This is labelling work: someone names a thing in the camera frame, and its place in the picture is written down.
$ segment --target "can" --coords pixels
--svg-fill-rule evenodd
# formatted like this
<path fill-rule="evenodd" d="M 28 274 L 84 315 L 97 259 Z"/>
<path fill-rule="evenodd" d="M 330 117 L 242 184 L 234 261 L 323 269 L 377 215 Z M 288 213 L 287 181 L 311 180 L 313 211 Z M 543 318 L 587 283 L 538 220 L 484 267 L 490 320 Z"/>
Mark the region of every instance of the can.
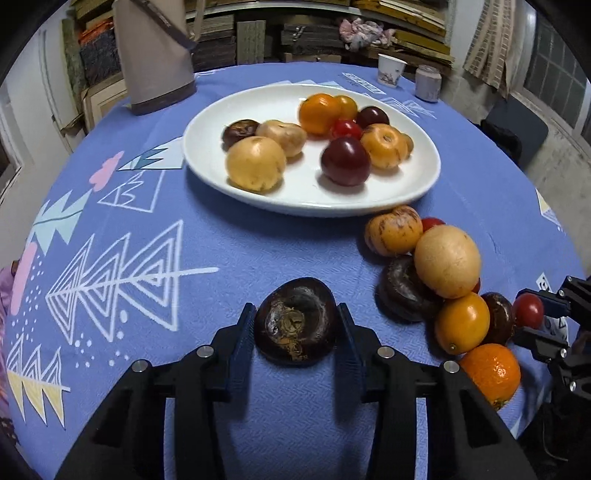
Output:
<path fill-rule="evenodd" d="M 429 65 L 419 65 L 415 77 L 416 97 L 425 102 L 436 103 L 441 92 L 441 73 Z"/>

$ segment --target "tablecloth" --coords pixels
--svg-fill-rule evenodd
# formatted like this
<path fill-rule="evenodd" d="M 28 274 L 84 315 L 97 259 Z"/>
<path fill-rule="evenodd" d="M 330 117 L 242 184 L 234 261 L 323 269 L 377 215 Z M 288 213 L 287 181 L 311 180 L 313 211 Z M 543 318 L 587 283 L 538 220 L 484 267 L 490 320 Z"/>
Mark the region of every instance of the tablecloth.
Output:
<path fill-rule="evenodd" d="M 4 354 L 15 428 L 30 464 L 52 478 L 90 415 L 138 358 L 180 359 L 235 323 L 282 283 L 313 276 L 360 325 L 415 361 L 439 364 L 424 323 L 400 325 L 376 308 L 383 265 L 359 253 L 366 218 L 310 219 L 239 203 L 183 164 L 180 137 L 204 107 L 270 83 L 339 85 L 408 115 L 433 139 L 441 177 L 414 206 L 468 232 L 483 260 L 482 291 L 510 300 L 582 276 L 574 248 L 534 186 L 496 145 L 414 85 L 376 82 L 376 69 L 292 63 L 198 74 L 191 98 L 135 117 L 116 106 L 74 152 L 39 211 L 15 279 Z M 566 324 L 551 325 L 566 334 Z M 570 325 L 570 336 L 576 331 Z M 522 385 L 499 414 L 518 434 L 548 383 L 545 366 L 514 348 Z M 255 350 L 242 404 L 216 406 L 232 479 L 363 478 L 376 405 L 343 389 L 333 357 L 306 369 L 271 365 Z M 426 477 L 427 424 L 417 402 L 417 478 Z M 170 432 L 167 433 L 170 451 Z M 167 455 L 167 472 L 172 461 Z"/>

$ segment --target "window frame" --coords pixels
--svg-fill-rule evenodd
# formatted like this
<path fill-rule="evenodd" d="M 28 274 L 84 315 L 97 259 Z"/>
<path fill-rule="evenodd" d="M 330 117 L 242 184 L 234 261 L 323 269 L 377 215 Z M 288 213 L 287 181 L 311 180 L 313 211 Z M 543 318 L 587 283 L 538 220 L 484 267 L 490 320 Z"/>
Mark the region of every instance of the window frame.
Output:
<path fill-rule="evenodd" d="M 537 23 L 538 12 L 525 0 L 517 0 L 515 6 L 515 28 L 524 29 L 523 55 L 520 58 L 517 72 L 514 77 L 511 94 L 518 100 L 520 97 L 533 103 L 541 113 L 547 118 L 552 119 L 575 143 L 591 157 L 591 145 L 582 137 L 583 128 L 591 108 L 591 83 L 587 79 L 585 93 L 581 110 L 574 127 L 571 127 L 552 107 L 546 105 L 540 98 L 536 97 L 527 88 L 525 88 L 525 78 L 530 68 L 534 56 L 535 27 Z"/>

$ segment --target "bolt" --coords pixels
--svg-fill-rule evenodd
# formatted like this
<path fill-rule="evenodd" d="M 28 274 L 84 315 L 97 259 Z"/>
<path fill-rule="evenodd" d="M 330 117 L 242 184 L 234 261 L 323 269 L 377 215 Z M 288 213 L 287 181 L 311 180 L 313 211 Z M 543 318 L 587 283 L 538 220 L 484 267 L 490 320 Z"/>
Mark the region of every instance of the bolt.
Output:
<path fill-rule="evenodd" d="M 141 372 L 145 372 L 148 368 L 148 361 L 147 360 L 136 360 L 134 363 L 131 364 L 131 369 L 140 374 Z"/>
<path fill-rule="evenodd" d="M 211 345 L 202 345 L 197 349 L 197 355 L 201 358 L 209 358 L 213 355 L 213 347 Z"/>
<path fill-rule="evenodd" d="M 457 374 L 460 371 L 460 365 L 453 360 L 448 360 L 443 364 L 443 368 L 451 374 Z"/>
<path fill-rule="evenodd" d="M 392 358 L 394 356 L 394 349 L 391 346 L 381 346 L 378 348 L 378 355 L 382 358 Z"/>

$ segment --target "paper cup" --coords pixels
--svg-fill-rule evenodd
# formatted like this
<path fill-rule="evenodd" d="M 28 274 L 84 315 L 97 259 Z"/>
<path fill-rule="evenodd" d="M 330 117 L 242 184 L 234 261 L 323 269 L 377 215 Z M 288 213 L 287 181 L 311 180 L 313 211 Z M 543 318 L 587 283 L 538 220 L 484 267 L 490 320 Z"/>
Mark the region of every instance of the paper cup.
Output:
<path fill-rule="evenodd" d="M 407 63 L 389 55 L 378 54 L 378 82 L 396 87 Z"/>

